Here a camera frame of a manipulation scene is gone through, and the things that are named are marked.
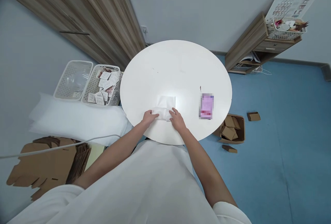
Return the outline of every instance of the white cloth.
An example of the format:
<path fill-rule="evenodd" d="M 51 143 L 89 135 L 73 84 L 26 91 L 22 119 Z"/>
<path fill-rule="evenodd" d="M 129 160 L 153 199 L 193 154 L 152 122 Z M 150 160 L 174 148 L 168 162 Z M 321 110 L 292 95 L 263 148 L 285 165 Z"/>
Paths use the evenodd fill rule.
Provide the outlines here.
<path fill-rule="evenodd" d="M 251 222 L 232 204 L 210 207 L 184 146 L 145 141 L 86 190 L 75 185 L 56 187 L 9 222 L 14 223 Z"/>
<path fill-rule="evenodd" d="M 157 120 L 170 121 L 171 114 L 169 110 L 176 108 L 176 97 L 175 96 L 158 96 L 156 107 L 152 108 L 152 114 L 159 114 L 156 117 Z"/>
<path fill-rule="evenodd" d="M 34 121 L 29 130 L 32 133 L 79 141 L 111 134 L 123 136 L 132 129 L 120 106 L 100 108 L 80 101 L 61 101 L 42 93 L 29 118 Z M 110 146 L 118 139 L 117 136 L 111 136 L 93 140 L 91 143 Z"/>

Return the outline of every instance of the floor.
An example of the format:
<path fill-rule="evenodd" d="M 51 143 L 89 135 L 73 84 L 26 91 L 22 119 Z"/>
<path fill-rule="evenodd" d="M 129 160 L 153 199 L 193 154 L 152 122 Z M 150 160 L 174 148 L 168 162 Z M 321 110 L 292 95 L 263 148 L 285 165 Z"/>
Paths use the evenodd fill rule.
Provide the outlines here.
<path fill-rule="evenodd" d="M 252 223 L 330 223 L 331 83 L 317 67 L 264 68 L 272 75 L 230 74 L 230 113 L 246 125 L 245 142 L 233 145 L 238 154 L 223 150 L 214 135 L 201 144 Z M 253 111 L 260 121 L 248 121 Z"/>

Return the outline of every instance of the hand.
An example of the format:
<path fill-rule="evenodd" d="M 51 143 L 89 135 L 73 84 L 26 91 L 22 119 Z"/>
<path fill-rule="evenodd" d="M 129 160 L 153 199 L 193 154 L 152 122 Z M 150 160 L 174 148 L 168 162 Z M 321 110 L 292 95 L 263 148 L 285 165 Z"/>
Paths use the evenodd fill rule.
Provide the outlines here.
<path fill-rule="evenodd" d="M 184 119 L 182 118 L 182 115 L 178 112 L 177 109 L 172 108 L 174 112 L 169 110 L 169 113 L 171 114 L 172 118 L 170 118 L 170 121 L 173 125 L 173 127 L 177 130 L 178 133 L 186 129 L 186 125 L 184 122 Z"/>
<path fill-rule="evenodd" d="M 158 117 L 158 116 L 159 116 L 159 114 L 152 115 L 152 111 L 147 110 L 144 113 L 144 117 L 142 118 L 141 122 L 146 124 L 147 126 L 149 126 L 155 120 L 155 118 Z"/>

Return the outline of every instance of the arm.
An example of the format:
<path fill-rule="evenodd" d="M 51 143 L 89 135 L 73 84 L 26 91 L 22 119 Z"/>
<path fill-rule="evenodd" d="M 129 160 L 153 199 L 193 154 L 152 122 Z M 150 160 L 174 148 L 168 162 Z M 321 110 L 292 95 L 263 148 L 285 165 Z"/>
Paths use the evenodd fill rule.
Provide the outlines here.
<path fill-rule="evenodd" d="M 178 110 L 175 108 L 172 109 L 174 112 L 169 111 L 172 116 L 170 121 L 186 145 L 193 168 L 202 184 L 207 201 L 212 207 L 217 202 L 227 202 L 237 207 L 236 202 L 210 157 L 197 139 L 194 138 L 192 133 L 186 128 L 184 120 Z"/>
<path fill-rule="evenodd" d="M 94 182 L 110 172 L 127 159 L 146 129 L 159 114 L 152 115 L 152 111 L 145 112 L 144 117 L 130 132 L 108 147 L 94 163 L 73 183 L 87 189 Z"/>

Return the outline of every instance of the person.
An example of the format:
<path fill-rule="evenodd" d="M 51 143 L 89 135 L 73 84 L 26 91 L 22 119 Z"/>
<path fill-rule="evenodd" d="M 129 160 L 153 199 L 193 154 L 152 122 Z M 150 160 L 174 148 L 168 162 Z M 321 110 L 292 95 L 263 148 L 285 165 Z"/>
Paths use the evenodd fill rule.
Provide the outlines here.
<path fill-rule="evenodd" d="M 152 140 L 137 145 L 158 116 L 148 110 L 74 184 L 49 190 L 9 223 L 251 223 L 181 114 L 170 114 L 187 149 Z"/>

